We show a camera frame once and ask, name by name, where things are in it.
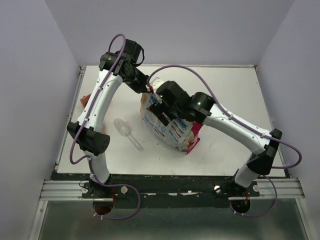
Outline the pet food bag pink white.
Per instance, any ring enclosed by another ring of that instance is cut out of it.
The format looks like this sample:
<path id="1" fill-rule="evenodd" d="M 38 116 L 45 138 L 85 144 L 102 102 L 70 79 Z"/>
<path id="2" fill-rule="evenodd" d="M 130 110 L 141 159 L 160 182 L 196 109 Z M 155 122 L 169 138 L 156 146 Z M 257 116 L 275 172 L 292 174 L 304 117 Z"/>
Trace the pet food bag pink white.
<path id="1" fill-rule="evenodd" d="M 182 153 L 189 154 L 201 140 L 199 132 L 203 126 L 181 118 L 169 120 L 168 125 L 164 125 L 150 110 L 150 106 L 156 101 L 157 98 L 153 93 L 142 94 L 140 116 L 144 125 L 169 146 L 178 149 Z"/>

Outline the clear plastic scoop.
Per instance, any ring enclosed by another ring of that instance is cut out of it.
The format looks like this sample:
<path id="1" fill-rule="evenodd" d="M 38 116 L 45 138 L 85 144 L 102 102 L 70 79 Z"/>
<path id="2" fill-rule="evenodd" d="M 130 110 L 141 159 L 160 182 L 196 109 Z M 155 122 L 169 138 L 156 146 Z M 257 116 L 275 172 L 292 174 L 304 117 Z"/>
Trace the clear plastic scoop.
<path id="1" fill-rule="evenodd" d="M 113 121 L 114 127 L 115 129 L 118 131 L 118 133 L 123 136 L 123 137 L 127 137 L 130 142 L 139 150 L 142 151 L 143 150 L 143 146 L 137 141 L 137 139 L 132 135 L 132 129 L 129 126 L 129 124 L 120 119 L 120 118 L 116 118 Z"/>

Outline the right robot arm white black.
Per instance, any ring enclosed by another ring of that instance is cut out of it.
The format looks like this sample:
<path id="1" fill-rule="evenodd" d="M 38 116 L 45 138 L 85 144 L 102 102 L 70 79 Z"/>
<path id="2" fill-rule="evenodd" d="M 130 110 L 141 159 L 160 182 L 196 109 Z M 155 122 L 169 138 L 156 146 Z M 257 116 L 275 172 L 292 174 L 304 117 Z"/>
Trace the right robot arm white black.
<path id="1" fill-rule="evenodd" d="M 157 77 L 148 86 L 156 98 L 150 110 L 165 126 L 173 120 L 198 123 L 226 134 L 250 150 L 248 160 L 230 183 L 234 195 L 243 195 L 256 178 L 270 173 L 282 137 L 280 130 L 269 131 L 251 124 L 218 105 L 204 92 L 190 96 L 175 81 Z"/>

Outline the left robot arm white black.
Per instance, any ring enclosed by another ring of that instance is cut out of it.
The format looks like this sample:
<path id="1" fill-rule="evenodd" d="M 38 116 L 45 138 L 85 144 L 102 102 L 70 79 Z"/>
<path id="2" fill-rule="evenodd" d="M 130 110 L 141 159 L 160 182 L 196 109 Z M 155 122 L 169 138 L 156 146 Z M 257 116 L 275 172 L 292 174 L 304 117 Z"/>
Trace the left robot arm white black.
<path id="1" fill-rule="evenodd" d="M 124 38 L 120 50 L 108 50 L 100 58 L 99 74 L 89 100 L 76 122 L 67 124 L 67 131 L 73 139 L 69 161 L 76 165 L 87 159 L 90 179 L 94 182 L 93 191 L 101 198 L 107 197 L 111 185 L 106 182 L 110 177 L 105 151 L 110 136 L 103 133 L 105 115 L 112 98 L 122 83 L 135 93 L 147 92 L 148 75 L 138 70 L 144 58 L 144 49 L 133 40 Z"/>

